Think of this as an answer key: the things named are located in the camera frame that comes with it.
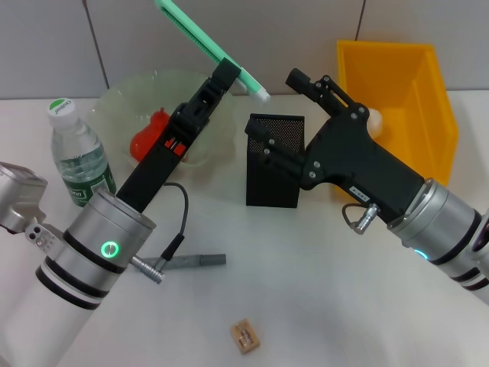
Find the red object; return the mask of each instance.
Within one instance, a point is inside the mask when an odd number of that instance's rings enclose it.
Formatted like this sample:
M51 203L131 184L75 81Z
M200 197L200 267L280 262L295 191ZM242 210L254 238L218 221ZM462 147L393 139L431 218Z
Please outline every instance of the red object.
M181 157L182 154L185 152L185 150L186 150L186 146L183 145L182 143L178 143L178 145L175 147L175 149L173 149L173 153L175 153L176 155Z
M170 140L167 140L167 142L165 143L165 147L171 148L171 145L173 144L174 141L175 138L171 138Z
M162 108L151 116L149 125L132 138L129 151L136 161L141 162L154 142L167 127L169 120L170 116Z

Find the screw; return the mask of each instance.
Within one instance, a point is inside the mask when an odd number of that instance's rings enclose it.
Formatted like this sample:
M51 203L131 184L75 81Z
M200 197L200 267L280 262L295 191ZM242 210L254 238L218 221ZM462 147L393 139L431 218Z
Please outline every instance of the screw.
M46 239L40 238L36 241L36 246L37 247L44 247L46 245Z

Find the mesh container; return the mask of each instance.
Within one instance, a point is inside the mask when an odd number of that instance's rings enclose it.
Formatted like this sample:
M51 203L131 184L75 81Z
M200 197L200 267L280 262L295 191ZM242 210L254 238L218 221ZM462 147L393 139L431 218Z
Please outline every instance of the mesh container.
M251 114L283 145L304 154L304 116ZM266 167L261 158L264 145L248 137L246 205L297 208L299 184L285 174Z

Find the cable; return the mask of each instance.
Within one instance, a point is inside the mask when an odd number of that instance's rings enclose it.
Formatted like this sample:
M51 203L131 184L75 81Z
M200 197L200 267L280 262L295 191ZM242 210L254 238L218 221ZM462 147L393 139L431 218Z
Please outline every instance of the cable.
M353 224L353 222L348 218L348 214L346 213L346 209L347 208L350 208L352 206L359 206L361 208L365 208L365 206L359 204L359 203L349 203L349 204L345 204L342 208L342 214L343 214L343 219L345 220L346 224L348 225L348 227L351 228L351 225Z
M99 58L100 69L102 70L102 76L104 77L105 86L107 89L110 88L107 79L107 73L105 72L104 62L102 61L102 55L100 54L99 42L97 42L97 37L95 36L95 31L93 30L92 17L90 17L89 6L87 4L87 0L82 0L83 7L85 8L86 19L89 22L90 33L92 34L93 44L95 45L95 51L97 53L97 57Z
M163 186L178 187L182 191L183 198L185 200L185 209L183 210L182 226L180 227L180 234L182 235L183 231L185 231L186 218L189 215L189 194L186 192L185 187L183 187L182 185L176 182L166 182L163 184Z
M180 232L178 232L178 234L175 236L172 242L170 242L168 247L161 253L160 258L158 259L157 263L154 265L154 267L158 271L161 271L161 269L163 268L163 266L165 266L167 261L171 260L173 254L185 239L185 236L183 235L183 231L185 231L186 218L189 215L189 195L186 192L185 187L183 187L182 185L176 182L166 182L163 184L163 186L178 187L182 191L183 198L185 200L185 208L183 209L182 226L180 227Z
M364 0L363 5L361 6L360 19L358 20L358 27L357 27L357 34L355 35L355 41L358 41L358 35L360 34L361 21L364 18L364 11L365 11L365 4L366 3L367 3L367 0Z

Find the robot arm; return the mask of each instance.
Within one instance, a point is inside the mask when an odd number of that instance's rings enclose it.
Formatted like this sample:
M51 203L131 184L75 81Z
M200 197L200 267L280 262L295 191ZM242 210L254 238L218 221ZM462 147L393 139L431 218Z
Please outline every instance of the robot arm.
M318 103L331 118L306 153L298 155L251 116L245 132L264 143L264 164L291 177L304 190L321 183L341 187L359 202L343 209L356 233L363 234L379 216L404 246L489 304L489 257L484 253L489 214L482 218L445 187L425 180L378 145L367 131L367 107L354 102L329 76L311 83L294 69L286 84ZM346 215L352 205L366 208L357 222Z
M39 201L47 182L26 168L0 163L0 226L25 232L47 255L36 270L39 281L9 317L4 335L8 354L0 350L0 365L4 357L11 367L55 366L129 264L161 282L164 275L136 256L156 227L142 212L240 72L230 61L221 61L194 97L172 114L117 195L95 193L65 232L41 224L45 215ZM180 242L172 242L173 252Z

